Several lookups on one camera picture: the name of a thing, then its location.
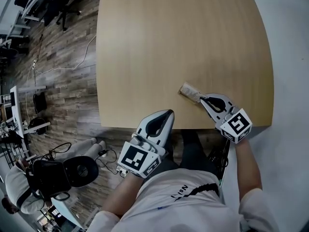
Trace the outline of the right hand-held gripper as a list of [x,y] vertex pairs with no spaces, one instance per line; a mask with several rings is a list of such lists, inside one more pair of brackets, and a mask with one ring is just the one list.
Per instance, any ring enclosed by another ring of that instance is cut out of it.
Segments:
[[253,126],[243,108],[238,109],[233,102],[223,94],[209,93],[207,99],[200,103],[212,118],[216,128],[220,128],[222,136],[234,143],[239,143],[246,137]]

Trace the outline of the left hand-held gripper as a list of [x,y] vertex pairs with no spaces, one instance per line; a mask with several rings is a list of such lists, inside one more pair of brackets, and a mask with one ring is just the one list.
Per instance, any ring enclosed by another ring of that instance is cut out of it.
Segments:
[[133,173],[147,178],[167,155],[164,146],[174,123],[173,110],[162,110],[145,117],[125,142],[117,162],[117,172],[122,176]]

